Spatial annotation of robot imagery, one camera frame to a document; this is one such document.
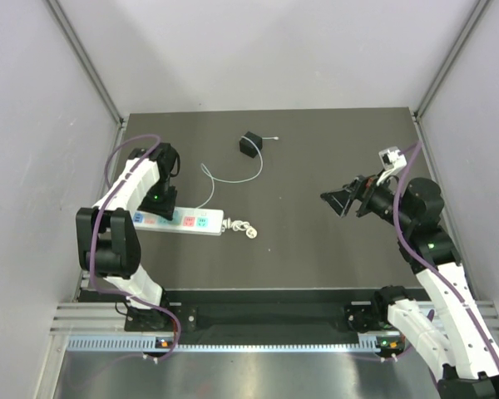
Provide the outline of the teal charger plug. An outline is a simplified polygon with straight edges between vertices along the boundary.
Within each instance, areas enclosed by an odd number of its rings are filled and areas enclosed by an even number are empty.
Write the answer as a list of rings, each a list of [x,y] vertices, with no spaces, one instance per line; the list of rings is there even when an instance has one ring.
[[[179,224],[180,223],[180,213],[178,209],[174,210],[172,214],[172,218],[169,220],[170,224]]]

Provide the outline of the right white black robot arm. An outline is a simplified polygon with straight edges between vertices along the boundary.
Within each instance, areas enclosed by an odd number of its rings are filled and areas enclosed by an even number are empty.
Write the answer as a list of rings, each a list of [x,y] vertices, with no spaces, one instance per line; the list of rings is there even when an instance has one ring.
[[[441,398],[499,398],[499,346],[487,329],[467,284],[462,258],[441,226],[444,208],[437,183],[414,178],[402,195],[377,176],[358,176],[320,198],[340,217],[354,201],[358,217],[375,214],[398,233],[399,251],[431,300],[436,327],[405,288],[375,292],[371,316],[396,328],[427,364]]]

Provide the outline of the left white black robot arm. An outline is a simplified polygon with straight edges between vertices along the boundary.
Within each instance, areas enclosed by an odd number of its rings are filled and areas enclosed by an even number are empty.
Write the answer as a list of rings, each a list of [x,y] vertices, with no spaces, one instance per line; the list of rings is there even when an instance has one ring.
[[[141,266],[134,216],[143,211],[173,220],[177,190],[170,180],[179,171],[180,156],[171,144],[136,148],[109,191],[76,215],[80,267],[92,283],[101,278],[114,287],[96,290],[121,296],[132,320],[154,330],[171,326],[175,332],[178,322],[164,289]]]

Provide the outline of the white power strip coloured sockets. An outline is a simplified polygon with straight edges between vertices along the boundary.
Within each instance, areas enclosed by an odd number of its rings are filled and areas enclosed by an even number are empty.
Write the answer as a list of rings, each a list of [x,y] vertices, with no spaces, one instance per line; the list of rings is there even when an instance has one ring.
[[[172,220],[136,211],[132,221],[136,230],[220,236],[224,216],[224,211],[219,209],[175,207]]]

